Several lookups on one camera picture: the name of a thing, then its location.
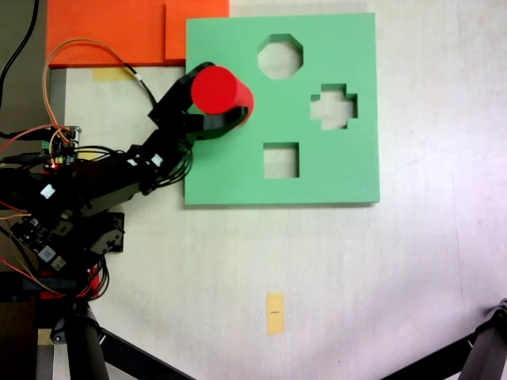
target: white sticker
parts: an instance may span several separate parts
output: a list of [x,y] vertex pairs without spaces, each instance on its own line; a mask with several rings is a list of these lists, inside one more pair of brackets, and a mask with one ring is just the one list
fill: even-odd
[[46,245],[42,250],[39,252],[39,257],[44,260],[45,262],[51,261],[53,257],[55,257],[56,252],[51,249],[49,245]]
[[63,268],[63,266],[66,264],[67,262],[61,257],[61,256],[58,256],[55,258],[55,261],[53,261],[51,263],[51,266],[56,269],[57,271],[59,271],[61,268]]
[[42,192],[40,194],[46,198],[47,200],[55,194],[56,190],[51,186],[51,184],[48,184],[45,188],[42,189]]
[[153,162],[154,164],[156,164],[156,166],[160,167],[160,165],[162,164],[162,161],[164,161],[162,159],[162,157],[160,157],[158,154],[155,153],[155,156],[153,156],[153,158],[151,159],[151,162]]

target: yellow tape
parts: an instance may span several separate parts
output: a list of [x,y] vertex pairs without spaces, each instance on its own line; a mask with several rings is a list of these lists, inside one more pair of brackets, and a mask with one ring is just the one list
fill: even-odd
[[79,152],[78,158],[81,158],[82,160],[93,160],[94,158],[99,157],[99,153],[88,153],[88,152]]
[[127,67],[94,67],[92,80],[94,82],[122,82],[135,81],[135,78]]
[[268,317],[268,335],[281,334],[284,328],[284,295],[281,293],[268,293],[266,297]]

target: yellow paper tag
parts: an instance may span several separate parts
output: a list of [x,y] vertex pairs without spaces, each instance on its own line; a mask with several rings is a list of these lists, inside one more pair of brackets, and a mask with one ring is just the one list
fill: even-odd
[[284,295],[281,293],[268,293],[266,307],[268,335],[281,334],[284,331]]
[[122,82],[135,81],[135,78],[127,67],[94,67],[92,80],[94,82]]

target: square hole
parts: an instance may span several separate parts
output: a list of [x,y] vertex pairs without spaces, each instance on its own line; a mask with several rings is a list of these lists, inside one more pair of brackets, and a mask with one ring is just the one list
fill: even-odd
[[299,178],[297,142],[264,144],[264,178]]

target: green foam board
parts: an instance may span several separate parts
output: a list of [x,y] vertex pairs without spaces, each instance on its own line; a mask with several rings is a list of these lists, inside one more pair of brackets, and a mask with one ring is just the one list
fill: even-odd
[[[284,38],[302,48],[303,65],[268,78],[257,55]],[[256,105],[239,129],[196,142],[186,204],[379,201],[374,14],[188,20],[187,69],[206,61],[238,76]],[[326,87],[356,99],[345,129],[311,119],[311,99]],[[299,177],[265,178],[264,147],[273,144],[299,147]]]

